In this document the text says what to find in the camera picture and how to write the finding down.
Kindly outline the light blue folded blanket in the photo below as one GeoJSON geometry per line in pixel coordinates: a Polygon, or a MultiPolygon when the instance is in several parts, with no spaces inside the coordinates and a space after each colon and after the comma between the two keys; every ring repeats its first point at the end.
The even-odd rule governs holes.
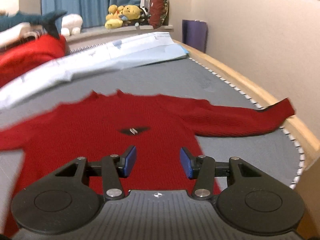
{"type": "Polygon", "coordinates": [[[1,88],[1,109],[9,109],[33,95],[83,77],[185,58],[187,50],[168,32],[154,32],[115,40],[49,61],[1,88]]]}

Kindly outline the white plush toy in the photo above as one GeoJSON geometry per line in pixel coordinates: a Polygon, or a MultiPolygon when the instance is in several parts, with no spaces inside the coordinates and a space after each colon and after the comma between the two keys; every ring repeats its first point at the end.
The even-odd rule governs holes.
{"type": "Polygon", "coordinates": [[[71,35],[77,35],[81,32],[83,19],[79,14],[69,14],[63,16],[61,22],[61,35],[69,37],[71,35]]]}

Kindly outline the purple rolled yoga mat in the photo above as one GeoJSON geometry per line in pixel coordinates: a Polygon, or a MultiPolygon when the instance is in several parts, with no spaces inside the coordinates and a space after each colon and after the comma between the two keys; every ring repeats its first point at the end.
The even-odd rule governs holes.
{"type": "Polygon", "coordinates": [[[208,25],[199,20],[182,20],[182,43],[206,52],[208,25]]]}

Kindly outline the grey quilted mattress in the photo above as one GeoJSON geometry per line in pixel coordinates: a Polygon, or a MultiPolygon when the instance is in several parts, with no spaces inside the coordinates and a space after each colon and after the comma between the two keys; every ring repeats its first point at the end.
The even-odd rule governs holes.
{"type": "MultiPolygon", "coordinates": [[[[101,73],[59,84],[2,112],[1,126],[7,127],[62,102],[76,102],[92,91],[111,94],[116,89],[138,95],[165,94],[206,99],[214,105],[259,107],[246,92],[212,72],[207,64],[181,59],[101,73]]],[[[302,147],[300,141],[283,128],[256,137],[199,137],[198,142],[204,154],[217,161],[227,161],[236,155],[288,186],[295,187],[300,179],[302,147]]]]}

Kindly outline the red garment pile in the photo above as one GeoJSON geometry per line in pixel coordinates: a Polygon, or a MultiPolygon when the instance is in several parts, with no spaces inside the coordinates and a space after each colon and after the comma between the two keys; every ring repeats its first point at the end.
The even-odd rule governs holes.
{"type": "Polygon", "coordinates": [[[56,39],[47,34],[1,53],[1,86],[48,61],[64,57],[66,51],[64,36],[56,39]]]}

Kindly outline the dark red cushion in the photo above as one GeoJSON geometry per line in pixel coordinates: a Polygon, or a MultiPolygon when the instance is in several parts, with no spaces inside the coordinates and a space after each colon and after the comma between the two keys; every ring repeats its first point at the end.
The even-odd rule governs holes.
{"type": "Polygon", "coordinates": [[[149,25],[151,25],[153,29],[162,26],[167,17],[168,9],[168,0],[151,0],[149,25]]]}

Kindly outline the yellow plush toy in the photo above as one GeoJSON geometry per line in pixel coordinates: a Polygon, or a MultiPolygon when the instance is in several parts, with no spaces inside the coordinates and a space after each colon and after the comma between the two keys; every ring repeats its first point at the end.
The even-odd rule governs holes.
{"type": "Polygon", "coordinates": [[[124,24],[130,23],[140,19],[142,10],[136,5],[121,5],[112,4],[108,8],[106,15],[105,28],[116,29],[122,27],[124,24]]]}

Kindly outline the wooden bed frame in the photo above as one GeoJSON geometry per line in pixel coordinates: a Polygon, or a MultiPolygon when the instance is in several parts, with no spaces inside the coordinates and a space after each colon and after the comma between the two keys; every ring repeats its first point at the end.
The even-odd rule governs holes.
{"type": "MultiPolygon", "coordinates": [[[[278,99],[268,91],[217,59],[179,41],[175,42],[189,51],[190,57],[236,85],[260,105],[268,106],[278,102],[278,99]]],[[[319,139],[308,129],[306,124],[299,117],[294,116],[285,122],[285,127],[300,141],[301,146],[304,148],[306,169],[319,165],[319,139]]]]}

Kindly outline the teal shark plush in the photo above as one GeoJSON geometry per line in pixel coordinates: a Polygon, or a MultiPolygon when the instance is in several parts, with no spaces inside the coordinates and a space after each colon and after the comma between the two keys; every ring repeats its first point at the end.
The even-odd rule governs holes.
{"type": "Polygon", "coordinates": [[[20,23],[29,23],[30,25],[41,25],[50,36],[59,40],[60,36],[55,22],[57,19],[65,16],[66,14],[67,11],[65,10],[51,11],[44,15],[25,14],[18,11],[13,16],[1,16],[1,31],[10,29],[20,23]]]}

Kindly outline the red knit sweater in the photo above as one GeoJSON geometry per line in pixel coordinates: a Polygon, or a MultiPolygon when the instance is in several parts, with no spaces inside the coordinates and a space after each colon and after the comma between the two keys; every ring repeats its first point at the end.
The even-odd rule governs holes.
{"type": "Polygon", "coordinates": [[[300,196],[240,158],[216,164],[197,136],[278,129],[289,100],[266,109],[213,106],[167,95],[92,93],[1,131],[1,150],[25,157],[4,228],[17,239],[286,239],[300,196]],[[127,178],[119,157],[137,149],[127,178]],[[186,147],[200,163],[188,179],[186,147]]]}

